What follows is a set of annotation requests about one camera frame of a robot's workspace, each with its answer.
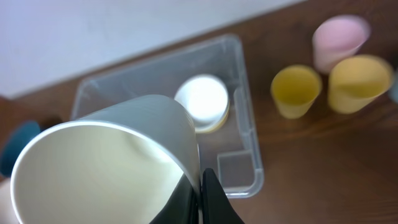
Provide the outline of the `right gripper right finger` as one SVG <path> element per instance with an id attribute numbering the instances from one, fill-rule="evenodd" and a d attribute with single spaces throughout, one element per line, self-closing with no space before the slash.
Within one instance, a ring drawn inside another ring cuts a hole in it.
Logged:
<path id="1" fill-rule="evenodd" d="M 213 169 L 206 168 L 203 172 L 201 189 L 204 224 L 244 224 L 231 206 Z"/>

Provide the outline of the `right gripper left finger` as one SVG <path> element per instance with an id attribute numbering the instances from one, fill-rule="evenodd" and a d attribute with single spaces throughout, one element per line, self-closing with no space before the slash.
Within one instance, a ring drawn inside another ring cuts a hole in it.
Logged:
<path id="1" fill-rule="evenodd" d="M 185 175 L 150 224 L 198 224 L 197 196 Z"/>

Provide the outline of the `cream plastic cup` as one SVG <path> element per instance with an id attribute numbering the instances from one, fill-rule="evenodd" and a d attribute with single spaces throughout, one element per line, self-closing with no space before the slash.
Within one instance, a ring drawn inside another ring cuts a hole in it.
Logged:
<path id="1" fill-rule="evenodd" d="M 146 95 L 34 137 L 14 164 L 11 200 L 21 223 L 149 223 L 181 179 L 199 189 L 193 120 Z"/>

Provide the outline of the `small yellow bowl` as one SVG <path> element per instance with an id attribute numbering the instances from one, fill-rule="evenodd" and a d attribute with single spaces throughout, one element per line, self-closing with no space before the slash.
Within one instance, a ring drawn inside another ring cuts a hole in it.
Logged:
<path id="1" fill-rule="evenodd" d="M 220 129 L 226 122 L 229 116 L 229 107 L 227 107 L 225 113 L 221 117 L 219 121 L 217 121 L 214 124 L 211 124 L 209 126 L 205 126 L 203 128 L 195 128 L 195 132 L 198 134 L 204 134 L 204 133 L 212 133 L 215 132 L 216 130 Z"/>

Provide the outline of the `small white bowl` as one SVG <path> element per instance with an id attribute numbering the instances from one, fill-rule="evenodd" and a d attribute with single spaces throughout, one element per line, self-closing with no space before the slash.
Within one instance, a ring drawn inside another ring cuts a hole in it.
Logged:
<path id="1" fill-rule="evenodd" d="M 195 128 L 216 123 L 229 107 L 226 85 L 220 78 L 210 74 L 200 74 L 186 80 L 177 90 L 174 100 L 187 110 Z"/>

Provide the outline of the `light yellow plastic cup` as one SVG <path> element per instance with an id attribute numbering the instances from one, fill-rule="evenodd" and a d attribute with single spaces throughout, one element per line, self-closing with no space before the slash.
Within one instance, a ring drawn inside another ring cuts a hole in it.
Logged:
<path id="1" fill-rule="evenodd" d="M 321 76 L 306 65 L 291 65 L 272 80 L 271 95 L 279 113 L 287 119 L 302 117 L 322 91 Z"/>

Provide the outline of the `golden yellow plastic cup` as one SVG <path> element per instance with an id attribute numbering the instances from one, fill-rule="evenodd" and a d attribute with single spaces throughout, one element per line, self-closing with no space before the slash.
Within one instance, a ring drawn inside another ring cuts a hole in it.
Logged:
<path id="1" fill-rule="evenodd" d="M 328 79 L 328 105 L 340 114 L 355 113 L 390 89 L 393 68 L 383 58 L 355 55 L 339 62 Z"/>

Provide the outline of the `pink plastic cup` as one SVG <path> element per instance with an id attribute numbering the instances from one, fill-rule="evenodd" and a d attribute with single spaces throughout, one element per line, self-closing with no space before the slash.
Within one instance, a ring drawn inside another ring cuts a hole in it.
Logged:
<path id="1" fill-rule="evenodd" d="M 312 37 L 314 67 L 320 73 L 330 73 L 337 63 L 356 54 L 370 35 L 369 23 L 360 16 L 329 18 Z"/>

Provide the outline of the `light blue plastic cup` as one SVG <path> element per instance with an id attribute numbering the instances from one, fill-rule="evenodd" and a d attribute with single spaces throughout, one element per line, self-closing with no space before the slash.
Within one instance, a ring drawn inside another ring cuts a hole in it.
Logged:
<path id="1" fill-rule="evenodd" d="M 395 78 L 394 78 L 394 82 L 388 92 L 388 97 L 395 102 L 396 104 L 398 104 L 398 74 L 396 72 L 395 74 Z"/>

